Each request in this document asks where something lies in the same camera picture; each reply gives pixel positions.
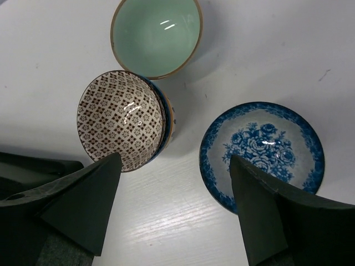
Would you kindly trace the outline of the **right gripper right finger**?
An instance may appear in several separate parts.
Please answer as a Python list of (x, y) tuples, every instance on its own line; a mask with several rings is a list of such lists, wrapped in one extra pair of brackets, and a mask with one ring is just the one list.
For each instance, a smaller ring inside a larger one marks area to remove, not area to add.
[(312, 195), (233, 155), (249, 265), (354, 265), (354, 205)]

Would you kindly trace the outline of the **blue triangle patterned bowl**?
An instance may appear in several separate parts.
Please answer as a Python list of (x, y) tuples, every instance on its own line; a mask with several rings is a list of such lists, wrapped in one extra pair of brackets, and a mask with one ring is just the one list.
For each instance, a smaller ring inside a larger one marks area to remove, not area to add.
[(149, 160), (149, 162), (150, 162), (154, 158), (156, 158), (165, 147), (165, 144), (166, 144), (166, 142), (168, 140), (168, 136), (169, 136), (171, 118), (170, 118), (170, 110), (169, 110), (167, 101), (164, 98), (163, 92), (148, 78), (141, 76), (141, 75), (140, 75), (140, 77), (142, 79), (144, 79), (149, 84), (149, 86), (151, 87), (151, 89), (155, 93), (156, 97), (159, 99), (160, 109), (162, 111), (163, 121), (164, 121), (164, 133), (162, 134), (158, 149), (156, 150), (156, 152), (154, 153), (152, 158)]

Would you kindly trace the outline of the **blue floral bowl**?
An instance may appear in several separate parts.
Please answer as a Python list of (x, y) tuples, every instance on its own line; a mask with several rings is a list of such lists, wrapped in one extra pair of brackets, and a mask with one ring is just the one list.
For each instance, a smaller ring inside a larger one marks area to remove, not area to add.
[(321, 141), (298, 113), (275, 103), (250, 102), (218, 116), (204, 134), (199, 152), (203, 182), (228, 211), (236, 214), (230, 177), (232, 155), (311, 194), (325, 170)]

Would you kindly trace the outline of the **brown patterned bowl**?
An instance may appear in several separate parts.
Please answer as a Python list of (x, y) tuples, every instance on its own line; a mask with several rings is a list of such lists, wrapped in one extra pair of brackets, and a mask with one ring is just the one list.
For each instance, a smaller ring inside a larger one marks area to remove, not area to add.
[(77, 129), (93, 161), (120, 153), (122, 171), (146, 164), (165, 133), (159, 98), (140, 76), (112, 70), (95, 78), (84, 91), (77, 110)]

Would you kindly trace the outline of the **mint green bowl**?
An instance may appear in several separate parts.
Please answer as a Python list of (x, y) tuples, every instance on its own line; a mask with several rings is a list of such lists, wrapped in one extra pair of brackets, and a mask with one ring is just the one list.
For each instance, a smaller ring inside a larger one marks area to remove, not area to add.
[(186, 65), (202, 29), (198, 1), (121, 1), (111, 21), (110, 44), (123, 69), (159, 80)]

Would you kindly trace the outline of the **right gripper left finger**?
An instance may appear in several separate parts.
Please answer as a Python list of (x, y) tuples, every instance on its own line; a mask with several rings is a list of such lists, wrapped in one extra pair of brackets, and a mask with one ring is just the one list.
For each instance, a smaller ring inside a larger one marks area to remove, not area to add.
[(1, 199), (1, 264), (91, 265), (103, 250), (121, 168), (113, 153)]

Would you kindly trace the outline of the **black plastic drain tray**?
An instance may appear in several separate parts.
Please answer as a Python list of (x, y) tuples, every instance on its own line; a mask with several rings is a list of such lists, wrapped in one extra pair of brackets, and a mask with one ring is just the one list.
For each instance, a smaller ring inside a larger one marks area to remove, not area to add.
[(83, 169), (79, 161), (37, 158), (1, 153), (1, 199)]

